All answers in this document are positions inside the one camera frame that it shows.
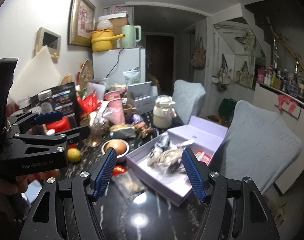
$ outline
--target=bowl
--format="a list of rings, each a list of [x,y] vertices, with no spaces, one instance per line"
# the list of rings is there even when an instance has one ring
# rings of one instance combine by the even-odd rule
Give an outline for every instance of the bowl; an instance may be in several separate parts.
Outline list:
[[[122,142],[124,142],[125,145],[126,145],[126,151],[125,151],[125,153],[123,153],[123,154],[121,154],[121,155],[117,155],[117,157],[116,157],[116,163],[117,163],[117,164],[123,163],[123,162],[125,162],[126,155],[129,153],[130,146],[129,146],[129,144],[127,143],[127,141],[124,141],[124,140],[122,140],[122,139],[113,139],[113,140],[122,141]],[[102,152],[103,154],[105,154],[105,150],[104,150],[105,146],[106,146],[110,141],[112,141],[112,140],[108,140],[106,143],[104,143],[104,144],[102,145],[101,152]]]

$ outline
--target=power cord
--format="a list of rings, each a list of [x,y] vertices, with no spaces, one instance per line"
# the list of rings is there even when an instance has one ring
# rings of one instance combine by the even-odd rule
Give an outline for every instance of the power cord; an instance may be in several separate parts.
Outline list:
[[[111,71],[107,74],[107,77],[111,74],[112,70],[113,70],[113,69],[116,67],[116,65],[119,63],[120,53],[121,53],[122,50],[124,50],[124,48],[120,50],[119,55],[117,56],[117,62],[116,62],[116,64],[114,65],[114,67],[111,69]]]

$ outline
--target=brown ball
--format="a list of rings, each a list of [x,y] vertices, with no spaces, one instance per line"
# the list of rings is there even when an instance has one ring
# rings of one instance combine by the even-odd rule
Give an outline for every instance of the brown ball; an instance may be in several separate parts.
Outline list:
[[[127,146],[126,144],[119,140],[119,139],[113,139],[110,140],[104,147],[104,151],[106,152],[109,147],[112,147],[116,150],[117,155],[121,155],[126,152]]]

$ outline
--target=green electric kettle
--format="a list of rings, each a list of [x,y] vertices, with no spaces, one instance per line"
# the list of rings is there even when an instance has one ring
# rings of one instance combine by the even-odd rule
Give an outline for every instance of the green electric kettle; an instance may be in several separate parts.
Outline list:
[[[141,40],[141,26],[138,25],[124,25],[121,28],[125,37],[121,39],[121,48],[122,49],[134,49],[136,47],[136,42]]]

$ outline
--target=white refrigerator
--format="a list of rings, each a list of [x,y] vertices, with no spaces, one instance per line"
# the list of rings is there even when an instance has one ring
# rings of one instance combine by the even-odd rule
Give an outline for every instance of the white refrigerator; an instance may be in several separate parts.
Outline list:
[[[140,82],[145,82],[145,49],[112,49],[93,53],[94,79],[107,77],[113,69],[108,76],[110,85],[125,84],[123,72],[136,67],[140,69]]]

